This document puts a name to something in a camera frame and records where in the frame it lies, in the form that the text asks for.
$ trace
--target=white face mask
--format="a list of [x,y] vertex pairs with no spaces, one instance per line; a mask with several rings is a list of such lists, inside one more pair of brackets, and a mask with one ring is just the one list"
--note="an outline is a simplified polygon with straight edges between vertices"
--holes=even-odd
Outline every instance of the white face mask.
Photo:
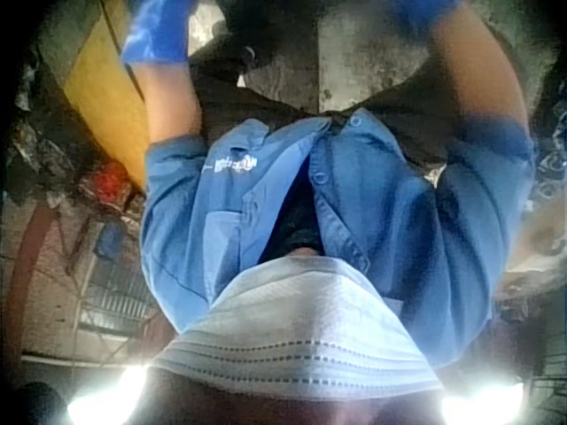
[[273,398],[354,400],[442,388],[370,282],[325,257],[285,257],[243,272],[153,365]]

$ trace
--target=wire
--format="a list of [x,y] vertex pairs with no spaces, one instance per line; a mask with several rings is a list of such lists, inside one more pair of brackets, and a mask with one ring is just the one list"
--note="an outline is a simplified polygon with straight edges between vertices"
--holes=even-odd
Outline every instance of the wire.
[[[118,43],[118,38],[116,37],[116,32],[114,31],[113,23],[110,21],[110,15],[108,14],[108,11],[106,10],[105,2],[104,2],[104,0],[98,0],[98,4],[100,5],[100,11],[103,15],[103,18],[105,19],[105,24],[106,24],[106,27],[108,28],[108,33],[110,34],[110,38],[113,41],[113,45],[114,45],[114,49],[116,50],[116,54],[118,55],[118,57],[120,57],[120,54],[122,53],[122,51],[121,51],[121,48],[120,48],[120,44]],[[134,88],[136,89],[136,92],[140,96],[140,99],[142,99],[142,101],[144,101],[144,94],[142,93],[142,89],[140,89],[140,85],[138,84],[138,80],[136,79],[136,76],[134,75],[134,72],[132,71],[132,68],[130,67],[130,65],[126,65],[126,72],[128,73],[128,77],[132,81],[132,84],[134,84]]]

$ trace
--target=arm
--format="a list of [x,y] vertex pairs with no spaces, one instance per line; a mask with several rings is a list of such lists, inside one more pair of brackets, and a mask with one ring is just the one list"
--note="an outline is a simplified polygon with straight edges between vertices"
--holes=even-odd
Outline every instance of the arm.
[[185,64],[135,64],[144,93],[150,143],[198,135],[201,108]]
[[191,0],[143,0],[121,58],[144,94],[150,146],[147,200],[140,232],[142,269],[153,296],[178,332],[208,308],[185,255],[207,147],[187,66]]
[[512,65],[482,20],[465,3],[432,28],[463,116],[511,118],[527,131],[522,90]]
[[405,15],[422,23],[444,59],[462,117],[447,167],[417,212],[431,215],[421,230],[435,261],[424,261],[423,284],[404,307],[408,331],[434,367],[457,360],[484,327],[534,173],[513,68],[482,21],[458,3],[408,0],[431,8]]

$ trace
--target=shirt sleeve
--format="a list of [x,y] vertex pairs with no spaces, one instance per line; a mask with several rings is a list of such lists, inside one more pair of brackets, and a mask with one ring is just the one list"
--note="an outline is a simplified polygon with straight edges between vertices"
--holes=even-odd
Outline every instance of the shirt sleeve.
[[153,144],[146,153],[147,201],[140,235],[142,269],[153,296],[177,332],[207,310],[190,290],[186,256],[189,228],[207,147],[199,136]]
[[[437,240],[447,283],[430,285],[422,294],[416,327],[438,315],[438,326],[422,341],[431,349],[433,366],[458,359],[484,327],[491,296],[501,279],[520,224],[534,174],[533,142],[513,120],[471,118],[461,141],[447,146],[447,168],[435,194]],[[448,294],[433,293],[439,289]],[[444,299],[441,304],[430,302]]]

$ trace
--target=dark pants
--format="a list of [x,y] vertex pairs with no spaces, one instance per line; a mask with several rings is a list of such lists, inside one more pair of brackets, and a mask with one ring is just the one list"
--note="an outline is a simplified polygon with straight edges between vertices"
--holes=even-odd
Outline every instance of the dark pants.
[[[272,130],[312,116],[288,104],[237,87],[239,60],[230,41],[214,40],[191,56],[191,75],[203,110],[204,137],[213,143],[249,118]],[[455,135],[457,108],[443,65],[430,58],[399,86],[342,112],[326,112],[342,126],[358,108],[374,113],[394,133],[408,162],[421,173],[445,163],[445,143]]]

